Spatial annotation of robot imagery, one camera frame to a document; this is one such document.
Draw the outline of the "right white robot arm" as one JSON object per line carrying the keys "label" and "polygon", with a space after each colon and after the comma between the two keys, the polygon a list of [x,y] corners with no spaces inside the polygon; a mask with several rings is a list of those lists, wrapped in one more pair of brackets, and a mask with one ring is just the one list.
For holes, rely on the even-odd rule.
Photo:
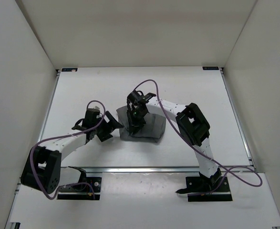
{"label": "right white robot arm", "polygon": [[129,132],[135,134],[146,124],[144,117],[156,114],[177,124],[179,135],[194,148],[199,164],[201,186],[212,191],[218,186],[221,177],[218,165],[213,162],[213,154],[209,143],[210,125],[195,103],[189,105],[176,104],[163,99],[127,99],[127,118]]}

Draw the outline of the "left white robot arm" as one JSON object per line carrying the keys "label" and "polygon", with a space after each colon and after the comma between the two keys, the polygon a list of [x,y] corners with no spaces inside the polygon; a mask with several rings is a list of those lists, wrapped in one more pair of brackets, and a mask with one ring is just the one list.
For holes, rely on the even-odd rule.
{"label": "left white robot arm", "polygon": [[61,187],[75,191],[88,188],[93,193],[83,169],[61,168],[61,162],[94,137],[104,142],[112,138],[114,130],[121,128],[123,125],[109,111],[100,113],[96,108],[88,108],[85,117],[75,123],[70,133],[44,139],[32,147],[21,174],[21,184],[43,192],[47,198]]}

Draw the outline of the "grey pleated skirt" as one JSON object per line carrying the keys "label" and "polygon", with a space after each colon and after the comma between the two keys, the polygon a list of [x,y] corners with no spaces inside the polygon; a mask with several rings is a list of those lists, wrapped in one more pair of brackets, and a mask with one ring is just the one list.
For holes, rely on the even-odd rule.
{"label": "grey pleated skirt", "polygon": [[129,133],[129,123],[127,118],[127,106],[120,107],[116,110],[118,121],[123,125],[119,129],[120,139],[122,141],[130,142],[146,142],[158,143],[166,130],[166,118],[158,115],[148,113],[145,115],[145,125],[137,133]]}

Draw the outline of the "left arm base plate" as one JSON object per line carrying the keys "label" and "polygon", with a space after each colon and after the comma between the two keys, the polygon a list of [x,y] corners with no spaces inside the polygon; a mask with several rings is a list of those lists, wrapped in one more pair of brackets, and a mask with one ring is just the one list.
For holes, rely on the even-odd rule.
{"label": "left arm base plate", "polygon": [[58,200],[100,200],[102,177],[79,167],[61,169]]}

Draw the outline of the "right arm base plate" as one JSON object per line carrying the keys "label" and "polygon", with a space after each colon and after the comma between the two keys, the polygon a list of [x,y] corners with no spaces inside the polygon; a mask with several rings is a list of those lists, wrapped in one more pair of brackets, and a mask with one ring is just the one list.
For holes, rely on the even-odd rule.
{"label": "right arm base plate", "polygon": [[221,177],[212,187],[200,177],[186,177],[186,188],[176,191],[187,196],[188,202],[230,202],[233,201],[227,177]]}

